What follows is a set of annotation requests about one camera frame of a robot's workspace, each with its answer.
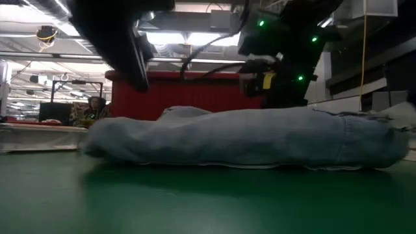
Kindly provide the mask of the red plastic laundry bin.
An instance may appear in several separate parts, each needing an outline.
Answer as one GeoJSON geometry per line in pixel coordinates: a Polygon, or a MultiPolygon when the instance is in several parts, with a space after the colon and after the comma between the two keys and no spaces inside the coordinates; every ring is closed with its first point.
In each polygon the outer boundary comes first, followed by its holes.
{"type": "Polygon", "coordinates": [[[106,71],[112,81],[112,117],[156,120],[164,109],[191,106],[211,112],[258,109],[261,97],[247,97],[237,73],[216,73],[202,78],[202,72],[188,71],[185,80],[176,71],[149,71],[149,90],[138,92],[114,70],[106,71]]]}

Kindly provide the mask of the orange and white box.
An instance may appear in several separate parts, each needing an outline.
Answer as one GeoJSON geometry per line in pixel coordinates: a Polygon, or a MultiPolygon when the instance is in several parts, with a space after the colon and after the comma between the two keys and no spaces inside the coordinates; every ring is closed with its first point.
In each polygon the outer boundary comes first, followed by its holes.
{"type": "Polygon", "coordinates": [[[78,150],[88,129],[0,123],[0,152],[78,150]]]}

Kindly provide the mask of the grey ceiling unit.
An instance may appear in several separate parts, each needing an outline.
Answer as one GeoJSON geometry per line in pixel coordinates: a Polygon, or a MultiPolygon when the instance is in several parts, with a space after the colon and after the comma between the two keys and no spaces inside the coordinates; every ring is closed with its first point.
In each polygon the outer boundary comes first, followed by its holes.
{"type": "Polygon", "coordinates": [[[240,25],[240,16],[229,10],[211,10],[209,16],[209,28],[212,32],[230,33],[238,29],[240,25]]]}

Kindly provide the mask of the small pineapple plant ornament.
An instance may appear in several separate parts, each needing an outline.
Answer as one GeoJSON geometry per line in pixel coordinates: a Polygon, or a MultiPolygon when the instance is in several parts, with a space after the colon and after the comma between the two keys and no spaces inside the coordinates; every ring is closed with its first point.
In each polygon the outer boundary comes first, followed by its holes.
{"type": "Polygon", "coordinates": [[[73,123],[76,127],[85,127],[89,128],[95,122],[100,119],[110,118],[111,113],[109,111],[103,110],[101,112],[85,112],[80,117],[77,117],[73,123]]]}

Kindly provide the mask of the person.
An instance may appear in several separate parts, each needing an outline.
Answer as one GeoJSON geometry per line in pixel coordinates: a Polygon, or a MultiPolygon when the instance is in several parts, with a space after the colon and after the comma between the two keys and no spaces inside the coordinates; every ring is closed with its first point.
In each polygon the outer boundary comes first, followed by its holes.
{"type": "Polygon", "coordinates": [[[102,97],[93,96],[88,98],[88,108],[84,111],[84,117],[88,120],[97,120],[106,102],[102,97]]]}

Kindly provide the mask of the white pillar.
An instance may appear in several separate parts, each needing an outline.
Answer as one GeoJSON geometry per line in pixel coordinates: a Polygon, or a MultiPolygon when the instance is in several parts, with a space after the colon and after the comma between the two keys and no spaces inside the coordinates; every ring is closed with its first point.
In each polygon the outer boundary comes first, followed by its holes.
{"type": "Polygon", "coordinates": [[[7,114],[7,101],[10,90],[12,68],[10,64],[0,59],[0,117],[7,114]]]}

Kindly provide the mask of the black background frame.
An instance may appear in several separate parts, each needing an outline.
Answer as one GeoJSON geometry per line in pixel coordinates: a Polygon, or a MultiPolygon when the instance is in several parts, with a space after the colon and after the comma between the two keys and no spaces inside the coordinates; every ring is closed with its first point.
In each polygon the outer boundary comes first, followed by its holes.
{"type": "Polygon", "coordinates": [[[103,83],[98,81],[83,81],[83,80],[67,80],[67,81],[52,81],[52,87],[51,87],[51,100],[55,97],[55,92],[60,90],[66,83],[71,83],[73,85],[99,85],[99,90],[96,90],[96,92],[99,93],[99,97],[103,96],[103,83]],[[61,85],[58,88],[55,88],[55,85],[57,83],[61,83],[61,85]]]}

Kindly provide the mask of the light blue denim jeans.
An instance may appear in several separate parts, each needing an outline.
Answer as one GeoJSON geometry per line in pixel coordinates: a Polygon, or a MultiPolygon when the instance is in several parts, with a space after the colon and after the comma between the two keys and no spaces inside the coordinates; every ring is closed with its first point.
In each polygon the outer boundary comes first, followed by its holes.
{"type": "Polygon", "coordinates": [[[408,154],[410,139],[408,126],[375,114],[175,106],[156,120],[99,120],[88,130],[83,150],[139,165],[357,170],[392,166],[408,154]]]}

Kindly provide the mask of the dark shelving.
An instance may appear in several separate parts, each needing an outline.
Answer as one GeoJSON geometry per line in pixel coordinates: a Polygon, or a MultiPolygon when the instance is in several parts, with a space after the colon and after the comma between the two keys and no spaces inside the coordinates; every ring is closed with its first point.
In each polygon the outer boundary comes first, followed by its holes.
{"type": "Polygon", "coordinates": [[[377,91],[409,91],[416,98],[416,23],[394,22],[332,54],[330,94],[364,89],[385,79],[377,91]]]}

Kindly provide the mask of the long light tube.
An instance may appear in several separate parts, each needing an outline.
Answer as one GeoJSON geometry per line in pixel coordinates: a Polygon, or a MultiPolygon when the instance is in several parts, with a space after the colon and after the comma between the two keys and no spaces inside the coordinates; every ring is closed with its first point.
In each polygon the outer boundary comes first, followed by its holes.
{"type": "MultiPolygon", "coordinates": [[[[0,59],[10,60],[37,60],[46,62],[73,62],[73,63],[104,63],[104,60],[98,55],[76,55],[76,54],[58,54],[58,53],[30,53],[30,52],[13,52],[0,51],[0,59]]],[[[244,63],[243,60],[223,60],[195,58],[191,63],[200,64],[233,64],[244,63]]]]}

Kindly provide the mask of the black monitor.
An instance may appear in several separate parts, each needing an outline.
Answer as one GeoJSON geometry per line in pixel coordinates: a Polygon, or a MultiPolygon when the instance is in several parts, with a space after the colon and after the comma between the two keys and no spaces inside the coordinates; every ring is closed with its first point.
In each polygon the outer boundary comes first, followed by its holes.
{"type": "Polygon", "coordinates": [[[72,125],[71,111],[73,105],[70,103],[41,103],[38,120],[58,120],[62,125],[72,125]]]}

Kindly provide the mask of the grey storage box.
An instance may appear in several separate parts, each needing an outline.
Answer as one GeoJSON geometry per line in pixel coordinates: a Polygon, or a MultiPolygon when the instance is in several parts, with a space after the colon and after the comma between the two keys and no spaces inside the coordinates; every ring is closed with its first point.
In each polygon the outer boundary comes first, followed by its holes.
{"type": "Polygon", "coordinates": [[[407,91],[385,91],[385,92],[373,92],[372,93],[372,110],[376,112],[383,111],[405,102],[408,96],[407,91]]]}

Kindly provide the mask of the white board panel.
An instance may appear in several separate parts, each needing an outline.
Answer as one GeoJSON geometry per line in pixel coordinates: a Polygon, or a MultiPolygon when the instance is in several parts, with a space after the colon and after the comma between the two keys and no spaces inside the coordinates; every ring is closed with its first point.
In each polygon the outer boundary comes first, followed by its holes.
{"type": "Polygon", "coordinates": [[[359,96],[344,97],[340,99],[331,99],[328,101],[321,101],[318,103],[310,103],[307,105],[309,109],[320,111],[327,111],[332,113],[338,112],[358,112],[359,111],[359,96]]]}

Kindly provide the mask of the silver ventilation duct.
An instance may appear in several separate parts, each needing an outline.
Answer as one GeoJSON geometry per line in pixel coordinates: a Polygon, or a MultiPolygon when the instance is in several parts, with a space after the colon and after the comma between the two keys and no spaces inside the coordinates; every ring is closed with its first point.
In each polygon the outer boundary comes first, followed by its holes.
{"type": "Polygon", "coordinates": [[[62,39],[77,42],[89,54],[96,54],[94,46],[84,39],[70,23],[71,13],[65,0],[23,0],[33,10],[47,16],[53,26],[58,29],[62,39]]]}

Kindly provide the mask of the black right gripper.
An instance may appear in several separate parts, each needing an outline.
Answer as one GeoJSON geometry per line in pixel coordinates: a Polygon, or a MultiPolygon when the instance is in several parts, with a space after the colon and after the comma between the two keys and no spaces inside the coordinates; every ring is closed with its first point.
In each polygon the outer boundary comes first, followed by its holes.
{"type": "Polygon", "coordinates": [[[285,58],[255,58],[241,66],[242,90],[249,98],[262,97],[262,109],[305,107],[310,82],[316,81],[317,63],[285,58]]]}

